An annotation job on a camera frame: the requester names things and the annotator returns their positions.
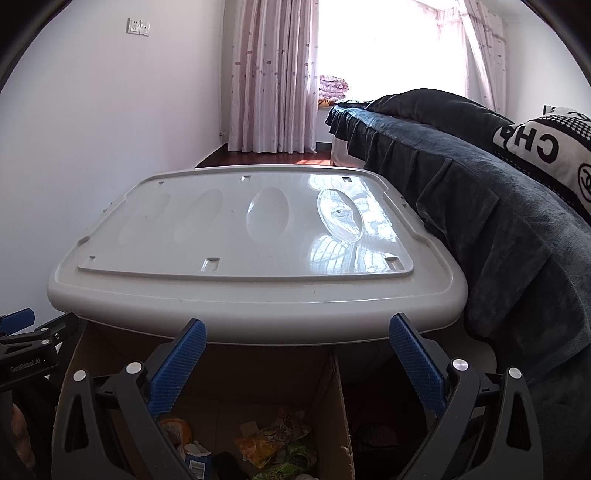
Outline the orange white plastic package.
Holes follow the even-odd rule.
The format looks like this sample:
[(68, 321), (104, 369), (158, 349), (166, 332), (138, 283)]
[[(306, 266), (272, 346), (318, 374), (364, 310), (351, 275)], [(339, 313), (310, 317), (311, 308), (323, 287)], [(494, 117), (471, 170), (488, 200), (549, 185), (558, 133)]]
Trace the orange white plastic package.
[(173, 447), (179, 451), (192, 442), (192, 432), (188, 423), (179, 418), (163, 418), (158, 421)]

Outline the blue white carton box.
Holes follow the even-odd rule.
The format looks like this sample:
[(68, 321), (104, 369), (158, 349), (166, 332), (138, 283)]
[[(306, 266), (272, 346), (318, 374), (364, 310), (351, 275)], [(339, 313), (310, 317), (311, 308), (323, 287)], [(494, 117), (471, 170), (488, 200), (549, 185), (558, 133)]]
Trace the blue white carton box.
[(183, 446), (183, 459), (193, 476), (198, 480), (208, 480), (212, 471), (212, 452), (197, 441)]

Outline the black sock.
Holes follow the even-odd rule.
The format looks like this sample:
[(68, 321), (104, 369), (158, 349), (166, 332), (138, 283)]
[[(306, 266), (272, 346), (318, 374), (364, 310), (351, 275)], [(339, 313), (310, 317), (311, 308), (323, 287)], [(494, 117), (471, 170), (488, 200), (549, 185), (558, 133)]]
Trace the black sock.
[(211, 478), (216, 480), (249, 480), (249, 474), (240, 466), (238, 459), (229, 452), (212, 456)]

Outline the orange juice drink pouch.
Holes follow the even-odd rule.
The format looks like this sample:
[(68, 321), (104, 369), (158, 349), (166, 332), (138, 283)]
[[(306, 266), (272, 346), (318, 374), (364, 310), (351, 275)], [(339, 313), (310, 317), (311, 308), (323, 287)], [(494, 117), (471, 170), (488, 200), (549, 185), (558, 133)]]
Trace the orange juice drink pouch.
[(306, 437), (310, 432), (308, 425), (293, 416), (277, 417), (273, 424), (264, 428), (249, 421), (240, 425), (242, 435), (235, 439), (235, 447), (244, 461), (263, 469), (283, 447)]

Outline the green snack wrapper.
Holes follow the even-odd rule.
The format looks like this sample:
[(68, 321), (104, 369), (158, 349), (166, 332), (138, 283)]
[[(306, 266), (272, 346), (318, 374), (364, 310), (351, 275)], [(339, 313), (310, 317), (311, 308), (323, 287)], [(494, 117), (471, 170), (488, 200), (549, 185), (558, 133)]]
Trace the green snack wrapper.
[(252, 480), (296, 479), (314, 469), (317, 462), (318, 454), (314, 447), (304, 444), (288, 445), (282, 462), (254, 474)]

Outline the cardboard trash box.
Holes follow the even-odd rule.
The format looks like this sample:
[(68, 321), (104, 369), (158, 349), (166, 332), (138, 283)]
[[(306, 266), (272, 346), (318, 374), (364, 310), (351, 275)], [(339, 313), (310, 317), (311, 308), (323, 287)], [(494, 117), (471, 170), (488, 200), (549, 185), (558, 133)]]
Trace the cardboard trash box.
[[(93, 376), (145, 361), (162, 337), (87, 323), (69, 369)], [(398, 479), (435, 419), (422, 406), (387, 340), (336, 346), (233, 346), (206, 343), (169, 418), (192, 440), (229, 452), (252, 478), (257, 468), (235, 447), (240, 425), (259, 428), (293, 416), (311, 428), (287, 444), (317, 449), (321, 479)]]

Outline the white plastic storage bin lid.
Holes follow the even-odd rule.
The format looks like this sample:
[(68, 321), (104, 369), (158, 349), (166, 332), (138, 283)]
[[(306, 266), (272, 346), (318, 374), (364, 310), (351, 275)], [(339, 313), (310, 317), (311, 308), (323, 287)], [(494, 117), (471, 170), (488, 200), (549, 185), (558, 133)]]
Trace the white plastic storage bin lid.
[(269, 164), (142, 180), (57, 264), (47, 296), (143, 334), (172, 337), (194, 318), (213, 343), (315, 345), (383, 339), (398, 313), (445, 328), (468, 286), (382, 176)]

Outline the black white lettered pillow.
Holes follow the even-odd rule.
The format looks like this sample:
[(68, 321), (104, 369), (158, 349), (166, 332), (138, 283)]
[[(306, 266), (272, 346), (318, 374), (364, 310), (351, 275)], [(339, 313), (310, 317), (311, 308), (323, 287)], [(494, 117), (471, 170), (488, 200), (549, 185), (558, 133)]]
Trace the black white lettered pillow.
[(494, 152), (590, 220), (590, 117), (547, 105), (544, 114), (494, 134)]

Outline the folded pink cloth pile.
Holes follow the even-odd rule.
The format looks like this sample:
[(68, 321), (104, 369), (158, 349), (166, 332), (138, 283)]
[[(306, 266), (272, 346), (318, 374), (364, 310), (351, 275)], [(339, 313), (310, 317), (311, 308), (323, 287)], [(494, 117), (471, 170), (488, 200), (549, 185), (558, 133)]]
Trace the folded pink cloth pile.
[(335, 77), (321, 75), (318, 80), (318, 105), (329, 107), (335, 105), (346, 98), (349, 92), (349, 84), (346, 80)]

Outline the pink patterned curtain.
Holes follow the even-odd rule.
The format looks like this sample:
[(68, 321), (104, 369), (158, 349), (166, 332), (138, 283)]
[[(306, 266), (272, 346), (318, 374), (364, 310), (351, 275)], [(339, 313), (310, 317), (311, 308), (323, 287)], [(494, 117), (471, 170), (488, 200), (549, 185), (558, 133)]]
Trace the pink patterned curtain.
[(238, 2), (229, 150), (315, 152), (319, 12), (320, 3), (312, 0)]

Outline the right side sheer curtain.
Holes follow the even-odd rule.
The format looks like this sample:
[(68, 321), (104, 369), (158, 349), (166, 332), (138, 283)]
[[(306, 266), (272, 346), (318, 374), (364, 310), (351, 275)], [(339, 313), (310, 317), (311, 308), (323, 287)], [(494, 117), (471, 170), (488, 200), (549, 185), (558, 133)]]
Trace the right side sheer curtain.
[(507, 108), (506, 39), (502, 18), (482, 1), (468, 0), (461, 18), (476, 64), (484, 105), (504, 115)]

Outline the white wall switch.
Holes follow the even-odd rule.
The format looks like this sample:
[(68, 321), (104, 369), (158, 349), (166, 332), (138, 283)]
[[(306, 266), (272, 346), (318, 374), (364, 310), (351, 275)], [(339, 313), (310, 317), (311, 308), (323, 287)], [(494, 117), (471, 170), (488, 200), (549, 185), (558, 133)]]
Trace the white wall switch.
[(150, 23), (140, 19), (128, 18), (126, 24), (126, 33), (130, 35), (148, 37), (150, 33)]

